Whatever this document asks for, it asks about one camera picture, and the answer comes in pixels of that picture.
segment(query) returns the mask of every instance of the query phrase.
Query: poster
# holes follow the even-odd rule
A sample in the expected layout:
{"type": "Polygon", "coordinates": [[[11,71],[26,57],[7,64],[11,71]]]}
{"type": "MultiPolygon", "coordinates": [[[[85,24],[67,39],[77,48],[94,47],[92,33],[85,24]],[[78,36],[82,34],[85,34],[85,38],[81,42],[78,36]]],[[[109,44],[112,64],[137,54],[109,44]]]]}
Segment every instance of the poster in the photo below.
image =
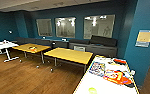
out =
{"type": "Polygon", "coordinates": [[[149,44],[150,44],[150,30],[140,30],[135,46],[148,47],[149,44]]]}

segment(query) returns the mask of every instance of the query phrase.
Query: ceiling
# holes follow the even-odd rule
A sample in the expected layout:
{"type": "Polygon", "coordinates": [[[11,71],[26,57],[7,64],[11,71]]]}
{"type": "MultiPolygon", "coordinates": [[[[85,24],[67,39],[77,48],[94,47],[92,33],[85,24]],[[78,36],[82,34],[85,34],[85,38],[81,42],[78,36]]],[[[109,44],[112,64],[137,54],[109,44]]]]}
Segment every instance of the ceiling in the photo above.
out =
{"type": "Polygon", "coordinates": [[[0,11],[36,11],[109,0],[0,0],[0,11]]]}

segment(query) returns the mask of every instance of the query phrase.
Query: window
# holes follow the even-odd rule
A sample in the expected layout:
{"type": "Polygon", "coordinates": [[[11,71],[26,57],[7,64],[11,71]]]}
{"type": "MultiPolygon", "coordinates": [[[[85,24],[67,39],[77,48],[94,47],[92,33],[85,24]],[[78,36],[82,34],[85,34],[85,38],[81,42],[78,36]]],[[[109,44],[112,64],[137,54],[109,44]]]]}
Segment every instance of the window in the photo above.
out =
{"type": "Polygon", "coordinates": [[[115,15],[88,16],[84,18],[84,39],[92,35],[112,37],[115,15]]]}
{"type": "Polygon", "coordinates": [[[56,36],[75,38],[75,17],[56,18],[56,36]]]}
{"type": "Polygon", "coordinates": [[[37,19],[39,36],[52,36],[51,19],[37,19]]]}

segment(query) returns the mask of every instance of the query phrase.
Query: wall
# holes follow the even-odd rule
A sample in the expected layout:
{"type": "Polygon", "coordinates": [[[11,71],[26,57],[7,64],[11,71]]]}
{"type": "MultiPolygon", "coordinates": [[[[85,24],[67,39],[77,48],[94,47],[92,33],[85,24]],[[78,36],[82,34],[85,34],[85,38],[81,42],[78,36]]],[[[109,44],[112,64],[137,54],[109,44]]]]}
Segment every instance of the wall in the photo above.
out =
{"type": "Polygon", "coordinates": [[[19,36],[24,38],[34,38],[32,17],[30,12],[16,11],[14,13],[19,36]]]}
{"type": "Polygon", "coordinates": [[[4,39],[12,41],[18,36],[14,13],[0,12],[0,41],[4,39]]]}
{"type": "Polygon", "coordinates": [[[124,58],[125,50],[133,23],[133,17],[138,0],[127,0],[122,21],[121,30],[118,37],[118,58],[124,58]]]}
{"type": "Polygon", "coordinates": [[[121,21],[123,19],[123,10],[124,3],[123,2],[102,2],[95,4],[86,4],[80,6],[72,6],[72,7],[64,7],[64,8],[56,8],[56,9],[48,9],[31,12],[33,17],[33,28],[35,38],[42,38],[42,36],[38,35],[36,19],[51,19],[52,21],[52,37],[46,37],[48,39],[62,39],[56,37],[55,30],[55,18],[59,17],[76,17],[75,24],[75,38],[83,39],[84,34],[84,17],[85,16],[95,16],[95,15],[112,15],[115,14],[115,25],[113,30],[113,38],[118,39],[118,33],[120,31],[121,21]]]}
{"type": "Polygon", "coordinates": [[[143,85],[150,65],[149,47],[135,47],[139,30],[150,30],[150,0],[138,0],[124,58],[136,71],[135,80],[143,85]]]}

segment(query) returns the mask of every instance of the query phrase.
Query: gray sofa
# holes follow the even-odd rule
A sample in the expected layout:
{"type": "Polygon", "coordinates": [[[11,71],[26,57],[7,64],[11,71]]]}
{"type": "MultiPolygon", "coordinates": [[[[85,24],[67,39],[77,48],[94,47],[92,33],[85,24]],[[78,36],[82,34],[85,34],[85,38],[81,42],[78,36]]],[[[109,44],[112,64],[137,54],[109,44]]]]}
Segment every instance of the gray sofa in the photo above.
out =
{"type": "Polygon", "coordinates": [[[94,55],[117,57],[117,40],[92,36],[90,40],[69,40],[69,49],[92,52],[94,55]]]}
{"type": "Polygon", "coordinates": [[[51,49],[61,47],[79,51],[92,52],[95,55],[106,57],[117,57],[117,40],[100,36],[92,36],[90,40],[70,39],[69,41],[45,40],[35,38],[17,38],[19,45],[34,43],[39,45],[51,46],[51,49]]]}

